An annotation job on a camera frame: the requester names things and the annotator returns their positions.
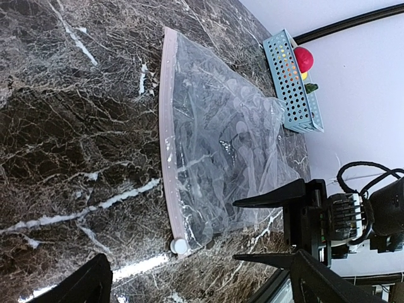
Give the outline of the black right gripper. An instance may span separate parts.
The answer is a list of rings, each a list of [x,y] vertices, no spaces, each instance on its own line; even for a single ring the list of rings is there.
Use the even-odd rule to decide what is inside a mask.
[[[325,182],[297,179],[268,193],[239,199],[232,203],[239,208],[283,207],[283,238],[286,245],[303,249],[327,267],[331,266],[331,242],[325,237],[327,199]],[[280,269],[290,269],[295,254],[236,254],[234,260],[261,263]]]

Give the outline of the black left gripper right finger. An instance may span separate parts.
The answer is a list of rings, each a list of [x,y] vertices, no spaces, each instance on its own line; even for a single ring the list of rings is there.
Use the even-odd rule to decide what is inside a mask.
[[[294,302],[382,302],[342,279],[303,250],[291,254],[290,280]]]

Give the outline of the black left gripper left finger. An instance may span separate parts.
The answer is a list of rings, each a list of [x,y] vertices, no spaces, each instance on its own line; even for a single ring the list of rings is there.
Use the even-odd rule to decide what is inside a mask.
[[[106,255],[99,253],[56,287],[30,302],[110,302],[112,278]]]

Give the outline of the clear zip top bag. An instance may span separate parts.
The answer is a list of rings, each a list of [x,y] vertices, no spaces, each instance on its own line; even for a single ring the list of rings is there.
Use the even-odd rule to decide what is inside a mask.
[[[270,210],[232,203],[299,178],[283,149],[283,106],[217,55],[166,28],[158,96],[163,186],[183,258]]]

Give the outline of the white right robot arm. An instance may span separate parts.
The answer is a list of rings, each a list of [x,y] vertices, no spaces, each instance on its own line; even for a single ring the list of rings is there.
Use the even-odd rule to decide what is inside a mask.
[[[286,245],[331,266],[364,247],[377,253],[403,249],[403,179],[360,193],[328,195],[325,181],[292,181],[266,194],[234,201],[240,208],[281,208]]]

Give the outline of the light blue perforated basket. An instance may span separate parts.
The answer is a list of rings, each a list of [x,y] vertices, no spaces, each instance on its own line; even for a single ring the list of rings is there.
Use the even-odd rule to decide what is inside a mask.
[[[276,97],[284,108],[284,127],[297,133],[323,132],[323,120],[316,93],[306,93],[304,84],[313,83],[310,76],[300,76],[294,49],[297,43],[283,29],[263,41],[263,49],[273,79]]]

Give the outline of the green cucumber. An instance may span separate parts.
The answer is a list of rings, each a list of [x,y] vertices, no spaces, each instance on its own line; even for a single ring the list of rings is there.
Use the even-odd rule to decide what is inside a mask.
[[[319,88],[318,84],[316,83],[305,83],[304,87],[307,94],[315,92]]]

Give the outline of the red apple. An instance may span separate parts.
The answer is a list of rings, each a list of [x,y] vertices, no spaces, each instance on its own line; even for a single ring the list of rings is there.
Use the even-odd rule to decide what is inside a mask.
[[[296,47],[294,49],[294,56],[301,73],[305,73],[313,67],[314,57],[308,49],[304,47]]]

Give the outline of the black frame post right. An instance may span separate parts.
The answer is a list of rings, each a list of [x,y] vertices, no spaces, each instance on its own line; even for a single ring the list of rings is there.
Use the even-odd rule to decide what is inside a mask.
[[[389,18],[391,16],[396,16],[400,14],[403,14],[403,3],[370,11],[368,13],[353,16],[351,18],[347,18],[345,20],[341,20],[332,23],[330,25],[326,25],[324,27],[311,30],[310,32],[295,36],[294,41],[298,45],[305,44],[313,40],[317,40],[325,36],[338,33],[353,27],[357,27],[360,25],[364,25],[366,23],[382,20],[384,18]]]

